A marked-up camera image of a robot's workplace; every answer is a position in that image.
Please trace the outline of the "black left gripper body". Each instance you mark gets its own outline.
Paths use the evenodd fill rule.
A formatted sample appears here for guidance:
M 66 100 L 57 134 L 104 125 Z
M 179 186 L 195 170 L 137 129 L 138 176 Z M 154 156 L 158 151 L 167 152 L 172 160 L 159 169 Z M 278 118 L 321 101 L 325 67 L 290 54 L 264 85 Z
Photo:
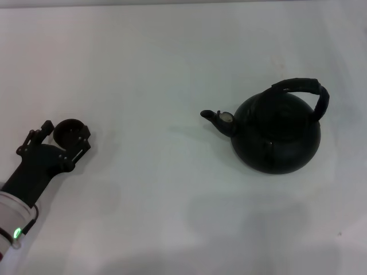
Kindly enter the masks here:
M 1 191 L 33 207 L 51 179 L 62 173 L 63 150 L 47 145 L 20 146 L 16 151 L 22 160 Z

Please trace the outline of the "dark brown teacup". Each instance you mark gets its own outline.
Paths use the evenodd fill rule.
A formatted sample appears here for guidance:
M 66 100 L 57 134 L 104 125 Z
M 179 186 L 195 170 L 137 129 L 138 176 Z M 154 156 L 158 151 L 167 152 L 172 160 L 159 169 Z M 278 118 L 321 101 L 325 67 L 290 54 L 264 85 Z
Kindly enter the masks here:
M 74 145 L 79 138 L 84 124 L 77 119 L 66 119 L 58 123 L 53 131 L 54 141 L 62 149 L 67 150 Z

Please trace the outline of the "black round teapot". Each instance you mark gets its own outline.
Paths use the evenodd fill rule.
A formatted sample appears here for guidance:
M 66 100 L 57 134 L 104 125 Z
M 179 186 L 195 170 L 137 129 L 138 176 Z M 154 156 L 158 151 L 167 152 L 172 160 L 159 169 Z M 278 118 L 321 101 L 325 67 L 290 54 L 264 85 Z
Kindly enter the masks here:
M 316 154 L 329 100 L 317 79 L 291 78 L 250 97 L 234 114 L 203 110 L 200 115 L 230 138 L 246 165 L 280 175 L 302 168 Z

